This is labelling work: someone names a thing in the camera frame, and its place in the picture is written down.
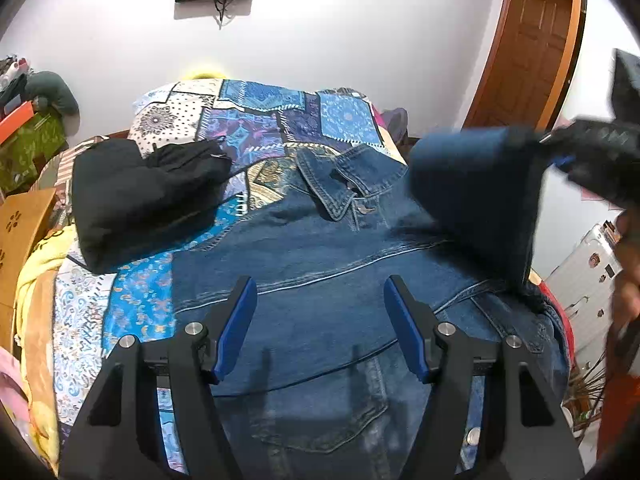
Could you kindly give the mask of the person's right hand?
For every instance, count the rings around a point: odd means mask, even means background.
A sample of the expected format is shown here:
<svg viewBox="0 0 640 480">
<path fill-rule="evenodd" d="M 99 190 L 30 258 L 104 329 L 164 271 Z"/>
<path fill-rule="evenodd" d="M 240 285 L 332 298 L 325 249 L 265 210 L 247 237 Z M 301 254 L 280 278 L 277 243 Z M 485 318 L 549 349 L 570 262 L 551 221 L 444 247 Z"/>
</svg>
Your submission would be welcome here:
<svg viewBox="0 0 640 480">
<path fill-rule="evenodd" d="M 639 209 L 629 208 L 616 219 L 616 229 L 620 233 L 614 252 L 626 277 L 639 284 Z"/>
</svg>

